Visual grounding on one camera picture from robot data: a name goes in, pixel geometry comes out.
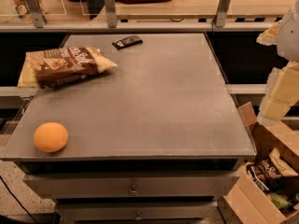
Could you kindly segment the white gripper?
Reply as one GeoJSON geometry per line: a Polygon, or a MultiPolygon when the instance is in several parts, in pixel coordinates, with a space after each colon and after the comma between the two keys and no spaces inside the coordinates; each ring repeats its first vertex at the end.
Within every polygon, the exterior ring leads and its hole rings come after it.
{"type": "Polygon", "coordinates": [[[281,121],[299,101],[299,0],[281,21],[259,34],[256,42],[265,46],[277,44],[278,55],[292,61],[282,69],[274,67],[267,79],[257,120],[270,126],[281,121]]]}

